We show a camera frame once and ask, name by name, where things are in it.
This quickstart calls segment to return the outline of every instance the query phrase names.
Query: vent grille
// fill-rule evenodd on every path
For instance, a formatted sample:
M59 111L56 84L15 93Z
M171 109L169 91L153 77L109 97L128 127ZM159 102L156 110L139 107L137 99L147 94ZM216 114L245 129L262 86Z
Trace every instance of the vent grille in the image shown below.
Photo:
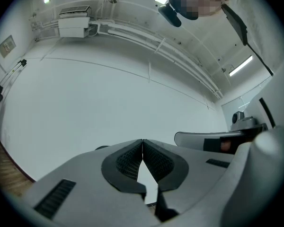
M206 163L211 164L211 165L215 165L215 166L220 166L220 167L224 167L224 168L228 168L230 162L226 162L226 161L219 161L216 159L209 159L206 161Z
M65 179L62 180L35 207L35 210L44 217L51 219L63 204L68 194L72 191L75 185L75 182Z
M171 158L146 142L143 144L143 160L156 182L170 174L175 166Z
M141 145L137 145L131 150L121 155L120 157L118 157L116 161L116 166L118 171L121 172L123 175L137 181L141 162L142 149Z
M59 14L64 14L64 13L76 13L76 12L86 12L88 9L89 9L89 6L71 7L71 8L62 9Z

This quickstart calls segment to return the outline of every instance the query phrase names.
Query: cable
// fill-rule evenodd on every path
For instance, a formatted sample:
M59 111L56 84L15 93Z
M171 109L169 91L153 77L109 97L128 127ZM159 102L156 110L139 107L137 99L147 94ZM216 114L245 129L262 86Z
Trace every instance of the cable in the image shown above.
M269 72L269 74L271 76L273 76L273 72L270 70L270 68L268 66L266 66L266 64L264 63L264 61L262 60L262 58L254 51L254 49L250 46L249 43L247 43L248 47L253 51L253 53L259 58L259 60L262 62L262 64L265 66L265 68L267 69L267 71Z

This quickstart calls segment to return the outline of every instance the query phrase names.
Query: wooden floor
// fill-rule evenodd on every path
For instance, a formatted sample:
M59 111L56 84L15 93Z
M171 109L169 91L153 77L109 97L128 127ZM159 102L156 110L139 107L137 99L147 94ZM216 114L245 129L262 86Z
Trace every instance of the wooden floor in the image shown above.
M32 184L17 169L0 145L0 188L20 197Z

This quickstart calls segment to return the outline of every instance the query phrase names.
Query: pipe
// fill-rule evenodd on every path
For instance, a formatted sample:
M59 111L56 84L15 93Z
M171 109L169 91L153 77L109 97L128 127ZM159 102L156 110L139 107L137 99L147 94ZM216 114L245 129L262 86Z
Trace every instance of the pipe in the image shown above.
M130 39L132 41L136 41L139 44L143 44L149 48L151 48L151 50L156 51L157 47L155 45L153 45L150 42L147 42L141 38L135 37L133 35L128 35L119 31L115 31L112 29L108 30L109 34L114 34L114 35L118 35L119 37L124 37L127 39ZM198 75L196 75L196 73L194 71L191 71L191 68L186 65L185 63L183 63L181 60L179 60L177 57L173 56L172 54L168 53L167 51L160 49L157 54L160 54L161 56L168 58L170 61L172 61L174 64L176 64L177 66L179 66L180 68L182 68L183 70L185 70L187 73L189 73L191 76L193 76L194 78L196 78L198 81L200 81L204 86L206 86L211 92L213 92L215 94L215 90L210 86L205 84L199 77Z
M72 3L76 3L76 2L87 2L87 1L108 1L108 0L75 0L75 1L71 1L71 2L65 2L65 3L59 4L59 5L52 6L49 9L45 9L45 10L39 12L38 14L45 13L47 11L50 11L52 9L56 9L56 8L64 6L64 5L68 5L68 4L72 4Z
M58 25L58 22L53 23L53 24L49 24L49 25L41 25L41 28L48 28L48 27L56 26L56 25Z
M153 34L156 34L156 32L154 32L154 31L152 31L151 29L146 28L146 27L144 27L144 26L142 26L142 25L138 25L138 24L135 24L135 23L132 23L132 22L129 22L129 21L125 21L125 20L121 20L121 19L118 19L118 18L114 18L114 22L115 22L115 20L120 21L120 22L122 22L122 23L134 25L135 27L140 27L141 30L142 30L142 29L143 29L143 30L148 30L149 32L151 32L151 33L153 33Z
M21 63L20 61L13 67L13 69L12 70L10 70L9 71L9 73L7 73L2 79L1 79L1 81L0 81L0 84L3 86L4 85L4 83L6 82L4 82L3 83L3 81L4 81L4 79L17 67L17 66L19 66L19 63Z
M106 21L103 22L101 20L97 20L97 21L89 21L89 24L101 26L101 25L109 25L111 24L111 22L106 22Z
M22 65L20 65L16 70L12 70L13 73L10 74L10 76L6 79L6 81L2 84L4 86L5 83L8 82L8 80L14 75L19 69L21 69Z
M115 24L115 21L113 19L97 19L96 21L98 22L111 22L111 23L114 23Z
M160 13L158 12L158 10L151 9L151 8L149 8L149 7L147 7L147 6L143 6L143 5L138 4L138 3L135 3L135 2L129 2L129 1L124 1L124 0L119 0L118 2L122 2L122 3L126 3L126 4L131 4L131 5L136 5L136 6L140 7L140 8L144 8L144 9L147 9L147 10L149 10L149 11L152 11L152 12L154 12L154 13L156 13L156 14L160 14Z
M112 10L110 11L110 16L109 16L110 18L113 18L113 16L114 16L115 6L116 6L116 4L113 4Z
M53 20L53 21L50 21L50 22L46 22L44 24L42 22L40 22L40 24L37 25L37 26L40 26L41 28L47 28L49 26L56 25L56 24L58 24L58 20L57 19Z
M129 32L132 32L132 33L135 33L135 34L138 34L138 35L141 35L143 37L146 37L148 39L151 39L153 41L156 41L156 42L159 42L161 43L162 40L153 36L153 35L150 35L146 32L143 32L143 31L140 31L140 30L137 30L135 28L131 28L131 27L128 27L128 26L124 26L124 25L119 25L119 24L108 24L109 27L113 27L113 28L119 28L119 29L123 29L123 30L126 30L126 31L129 31ZM211 83L213 86L214 86L214 90L213 91L218 91L219 88L216 86L216 84L210 79L210 77L205 73L203 72L197 65L196 63L194 63L190 58L188 58L186 55L184 55L181 51L179 51L178 49L174 48L173 46L169 45L168 43L166 42L163 42L163 45L169 49L171 49L173 52L175 52L176 54L178 54L180 57L182 57L183 59L185 59L187 62L189 62L190 64L192 64L196 69L197 71L199 71L207 80L209 83Z
M56 28L58 28L58 27L49 27L49 28L40 29L39 35L40 35L43 31L51 30L51 29L56 29Z
M91 27L89 27L88 29L87 29L87 31L89 32L89 31L91 31L92 29L94 29L96 27L96 25L95 26L91 26Z
M89 22L89 24L98 25L98 27L97 27L97 34L100 34L100 35L108 35L108 33L100 32L101 24L100 24L99 22Z
M95 12L95 20L97 20L97 16L98 16L98 12L100 11L100 9L102 8L102 6L103 6L103 3L101 4L101 6L96 10L96 12Z
M45 40L45 39L53 39L53 38L60 38L60 36L49 36L49 37L43 37L43 38L39 38L39 40Z
M193 36L199 41L199 43L197 44L197 46L195 46L195 47L193 48L193 50L191 51L191 53L194 53L194 51L195 51L197 48L199 48L200 45L202 45L202 46L210 53L210 55L213 57L213 59L216 61L216 63L217 63L218 66L220 67L220 70L219 70L219 71L221 71L222 66L221 66L221 64L219 63L219 61L216 59L216 57L211 53L211 51L210 51L210 50L207 48L207 46L204 44L204 41L207 40L207 38L217 29L217 27L219 26L219 24L221 24L221 22L223 22L223 21L224 21L224 17L222 17L222 19L220 18L219 21L218 21L218 23L215 24L215 25L213 26L213 28L212 28L208 33L206 33L206 35L202 38L202 40L199 40L193 33L189 32L189 31L184 27L184 29L185 29L187 32L189 32L191 35L193 35ZM229 85L231 86L231 82L229 81L228 77L226 76L225 73L224 73L224 75L225 75L225 77L226 77L226 79L227 79Z

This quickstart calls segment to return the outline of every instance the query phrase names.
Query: wall sign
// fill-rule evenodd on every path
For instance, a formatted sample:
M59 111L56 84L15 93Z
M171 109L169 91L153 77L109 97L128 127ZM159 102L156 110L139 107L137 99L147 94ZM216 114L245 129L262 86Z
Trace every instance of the wall sign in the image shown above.
M3 58L5 58L15 47L16 47L16 44L13 40L13 37L10 35L0 45L0 53L3 56Z

